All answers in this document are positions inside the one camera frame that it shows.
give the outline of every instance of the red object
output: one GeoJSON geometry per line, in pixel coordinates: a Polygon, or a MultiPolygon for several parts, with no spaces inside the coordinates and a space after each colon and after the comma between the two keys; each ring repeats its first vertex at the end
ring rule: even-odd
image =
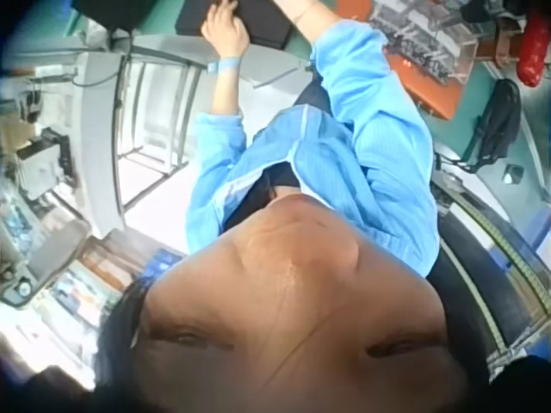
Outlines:
{"type": "Polygon", "coordinates": [[[545,57],[551,40],[551,21],[536,8],[529,13],[517,63],[517,76],[534,88],[543,77],[545,57]]]}

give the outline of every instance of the person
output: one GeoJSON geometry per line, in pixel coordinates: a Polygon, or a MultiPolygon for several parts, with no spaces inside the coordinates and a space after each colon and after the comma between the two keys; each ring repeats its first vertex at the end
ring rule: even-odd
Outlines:
{"type": "Polygon", "coordinates": [[[461,309],[425,279],[439,250],[427,126],[382,33],[316,0],[275,3],[316,79],[245,147],[249,37],[237,3],[211,6],[201,31],[220,61],[197,119],[191,254],[125,292],[98,383],[164,411],[451,410],[488,378],[476,340],[454,333],[461,309]]]}

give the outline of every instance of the light blue shirt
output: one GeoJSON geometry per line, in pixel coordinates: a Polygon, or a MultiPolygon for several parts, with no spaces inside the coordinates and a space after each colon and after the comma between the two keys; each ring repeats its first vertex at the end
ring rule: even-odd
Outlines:
{"type": "Polygon", "coordinates": [[[239,116],[198,116],[201,173],[187,220],[192,254],[221,234],[264,169],[287,161],[302,193],[421,276],[429,273],[439,246],[432,141],[388,67],[385,41],[367,23],[341,21],[315,42],[312,59],[334,117],[308,105],[283,110],[246,148],[239,116]]]}

